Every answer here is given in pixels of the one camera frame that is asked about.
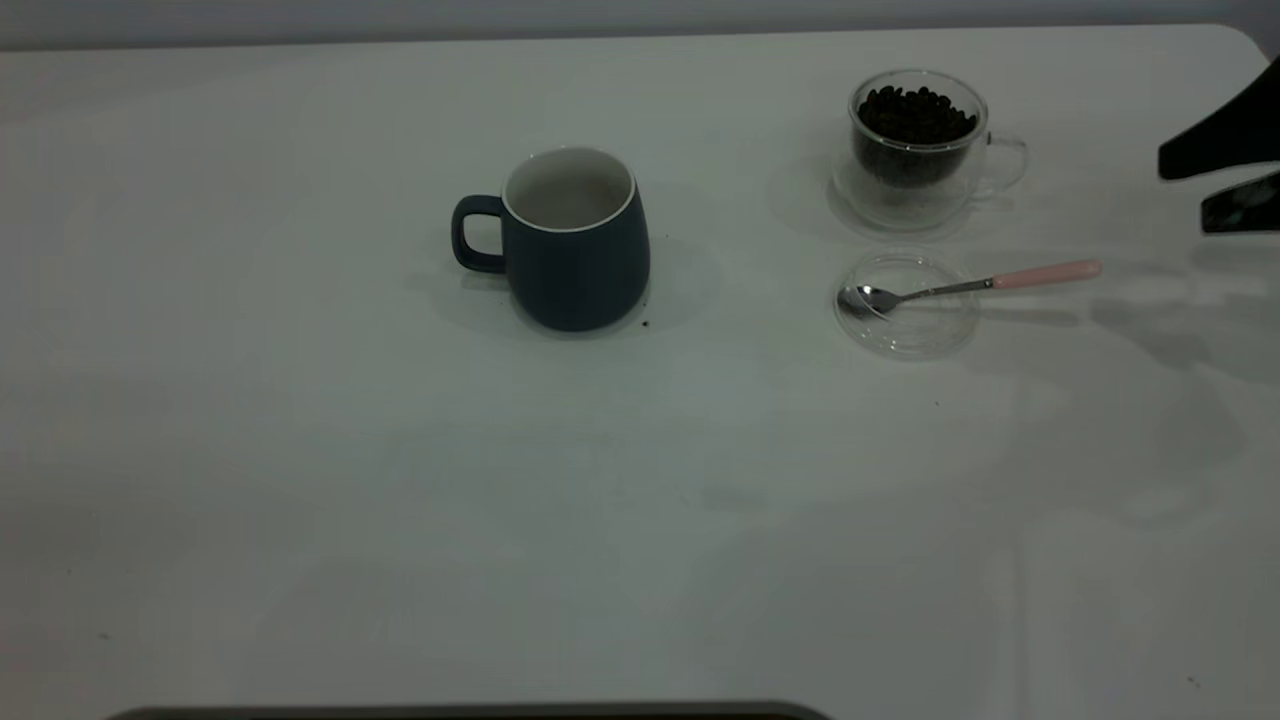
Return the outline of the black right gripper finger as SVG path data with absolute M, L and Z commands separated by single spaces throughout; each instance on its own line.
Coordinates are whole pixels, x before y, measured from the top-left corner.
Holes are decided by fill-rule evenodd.
M 1279 61 L 1219 110 L 1158 149 L 1158 177 L 1181 181 L 1279 160 Z
M 1199 206 L 1206 234 L 1279 232 L 1279 173 L 1208 196 Z

